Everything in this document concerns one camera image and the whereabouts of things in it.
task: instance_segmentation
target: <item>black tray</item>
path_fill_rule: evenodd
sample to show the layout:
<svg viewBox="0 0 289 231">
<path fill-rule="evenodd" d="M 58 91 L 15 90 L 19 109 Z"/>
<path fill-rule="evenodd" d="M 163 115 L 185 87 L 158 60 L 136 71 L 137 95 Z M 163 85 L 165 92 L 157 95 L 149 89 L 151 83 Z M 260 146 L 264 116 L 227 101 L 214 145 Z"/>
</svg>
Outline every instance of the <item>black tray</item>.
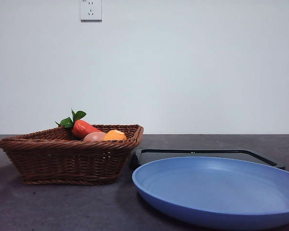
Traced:
<svg viewBox="0 0 289 231">
<path fill-rule="evenodd" d="M 182 156 L 209 156 L 245 160 L 285 169 L 281 163 L 247 150 L 169 150 L 169 149 L 136 149 L 132 155 L 130 168 L 149 163 L 154 160 Z"/>
</svg>

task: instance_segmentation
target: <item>blue plate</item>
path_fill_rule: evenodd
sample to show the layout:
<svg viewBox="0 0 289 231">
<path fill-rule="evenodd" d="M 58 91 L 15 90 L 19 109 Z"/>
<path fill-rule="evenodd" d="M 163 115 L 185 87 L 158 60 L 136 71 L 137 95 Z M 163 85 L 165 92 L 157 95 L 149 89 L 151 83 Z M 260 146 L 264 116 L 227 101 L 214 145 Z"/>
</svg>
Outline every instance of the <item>blue plate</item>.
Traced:
<svg viewBox="0 0 289 231">
<path fill-rule="evenodd" d="M 275 167 L 178 157 L 145 164 L 132 179 L 150 205 L 195 225 L 263 230 L 289 223 L 289 172 Z"/>
</svg>

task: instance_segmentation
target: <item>toy food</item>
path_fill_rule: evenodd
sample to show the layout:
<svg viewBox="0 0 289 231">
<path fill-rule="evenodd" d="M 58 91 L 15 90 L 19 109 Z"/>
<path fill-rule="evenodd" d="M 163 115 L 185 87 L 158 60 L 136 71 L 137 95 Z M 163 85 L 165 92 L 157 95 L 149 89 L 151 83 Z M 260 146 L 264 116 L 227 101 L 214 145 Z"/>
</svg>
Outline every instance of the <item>toy food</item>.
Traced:
<svg viewBox="0 0 289 231">
<path fill-rule="evenodd" d="M 112 141 L 112 140 L 118 140 L 118 141 L 123 141 L 126 140 L 126 136 L 124 132 L 119 131 L 119 130 L 110 130 L 105 136 L 104 136 L 104 141 Z"/>
<path fill-rule="evenodd" d="M 83 138 L 83 141 L 91 141 L 91 142 L 102 141 L 105 135 L 106 133 L 101 131 L 92 132 L 86 135 L 85 138 Z"/>
<path fill-rule="evenodd" d="M 72 110 L 73 120 L 68 117 L 63 120 L 57 125 L 64 126 L 65 128 L 73 128 L 72 133 L 78 137 L 83 139 L 86 135 L 92 133 L 92 132 L 102 132 L 99 129 L 93 127 L 91 124 L 87 123 L 84 120 L 81 120 L 86 113 L 83 111 L 77 111 L 76 113 Z"/>
</svg>

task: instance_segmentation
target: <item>table surface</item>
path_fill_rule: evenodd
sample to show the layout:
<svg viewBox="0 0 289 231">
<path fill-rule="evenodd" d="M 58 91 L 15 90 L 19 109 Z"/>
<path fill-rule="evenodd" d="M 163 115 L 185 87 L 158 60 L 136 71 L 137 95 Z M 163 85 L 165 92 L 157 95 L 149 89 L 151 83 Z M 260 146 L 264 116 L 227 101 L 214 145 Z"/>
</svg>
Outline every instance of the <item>table surface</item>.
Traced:
<svg viewBox="0 0 289 231">
<path fill-rule="evenodd" d="M 10 135 L 0 135 L 0 139 Z M 144 135 L 138 148 L 245 149 L 281 162 L 289 171 L 289 135 Z M 137 193 L 128 165 L 103 186 L 20 182 L 0 149 L 0 231 L 209 231 L 170 218 Z M 289 224 L 272 231 L 289 231 Z"/>
</svg>

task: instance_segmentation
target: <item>electrical outlet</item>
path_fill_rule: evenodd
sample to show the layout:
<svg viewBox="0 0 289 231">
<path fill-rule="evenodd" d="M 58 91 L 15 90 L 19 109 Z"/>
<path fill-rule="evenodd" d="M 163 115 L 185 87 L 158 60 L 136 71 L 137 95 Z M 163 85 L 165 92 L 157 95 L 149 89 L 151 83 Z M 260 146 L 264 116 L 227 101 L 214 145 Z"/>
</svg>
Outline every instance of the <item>electrical outlet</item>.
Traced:
<svg viewBox="0 0 289 231">
<path fill-rule="evenodd" d="M 79 0 L 82 22 L 102 21 L 102 0 Z"/>
</svg>

